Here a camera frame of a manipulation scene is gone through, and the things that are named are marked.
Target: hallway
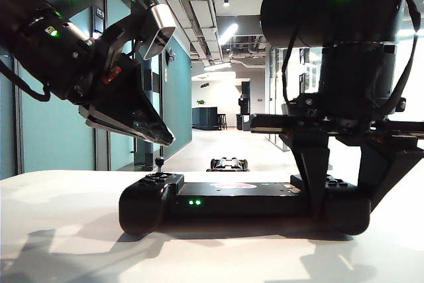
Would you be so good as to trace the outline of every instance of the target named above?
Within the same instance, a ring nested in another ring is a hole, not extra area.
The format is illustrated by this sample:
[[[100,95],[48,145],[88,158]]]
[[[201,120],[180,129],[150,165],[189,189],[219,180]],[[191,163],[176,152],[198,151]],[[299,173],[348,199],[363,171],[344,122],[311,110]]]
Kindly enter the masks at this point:
[[[290,151],[283,152],[266,140],[267,135],[228,128],[224,131],[193,130],[193,140],[165,162],[165,171],[205,171],[212,158],[247,159],[250,171],[298,174]]]
[[[192,130],[193,140],[167,161],[166,172],[204,172],[212,158],[236,157],[247,159],[251,172],[281,172],[287,180],[299,174],[291,151],[283,152],[266,139],[267,135],[252,134],[229,128],[226,131]],[[328,173],[356,184],[360,149],[347,147],[334,138],[329,139],[331,150]]]

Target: bar stool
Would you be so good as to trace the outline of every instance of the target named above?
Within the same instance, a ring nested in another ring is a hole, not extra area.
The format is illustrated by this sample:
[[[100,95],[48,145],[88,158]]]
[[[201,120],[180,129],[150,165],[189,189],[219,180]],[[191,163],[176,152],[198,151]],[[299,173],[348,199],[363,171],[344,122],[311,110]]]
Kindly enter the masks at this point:
[[[227,116],[225,114],[218,114],[219,129],[227,129]]]

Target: robotic arm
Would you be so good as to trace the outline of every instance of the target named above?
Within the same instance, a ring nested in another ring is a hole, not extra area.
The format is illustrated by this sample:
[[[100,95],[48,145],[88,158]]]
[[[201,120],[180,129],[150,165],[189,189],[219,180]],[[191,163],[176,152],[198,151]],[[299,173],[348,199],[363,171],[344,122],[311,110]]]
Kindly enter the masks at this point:
[[[94,0],[0,0],[0,45],[38,79],[44,95],[0,64],[25,92],[48,101],[50,92],[79,105],[87,125],[169,145],[174,136],[141,89],[139,50],[145,60],[168,43],[175,22],[166,5],[151,6],[110,26],[94,40],[68,18]],[[123,54],[126,42],[134,50]]]

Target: white table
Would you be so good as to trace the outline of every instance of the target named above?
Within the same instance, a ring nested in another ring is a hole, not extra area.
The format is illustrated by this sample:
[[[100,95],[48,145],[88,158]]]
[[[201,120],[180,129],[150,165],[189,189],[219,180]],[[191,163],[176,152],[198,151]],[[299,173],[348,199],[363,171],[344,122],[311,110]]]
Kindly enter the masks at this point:
[[[1,281],[422,283],[422,171],[423,163],[357,237],[324,237],[291,219],[164,225],[135,242],[119,227],[118,200],[144,173],[23,174],[0,182]],[[287,180],[255,172],[184,174],[188,182]]]

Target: sign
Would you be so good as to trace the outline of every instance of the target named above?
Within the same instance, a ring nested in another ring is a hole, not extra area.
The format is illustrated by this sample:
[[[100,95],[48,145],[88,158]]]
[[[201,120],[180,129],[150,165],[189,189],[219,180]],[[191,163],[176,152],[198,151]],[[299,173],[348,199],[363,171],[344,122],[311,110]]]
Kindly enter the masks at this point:
[[[95,8],[95,15],[98,16],[100,19],[105,18],[105,12],[101,10],[99,7]]]

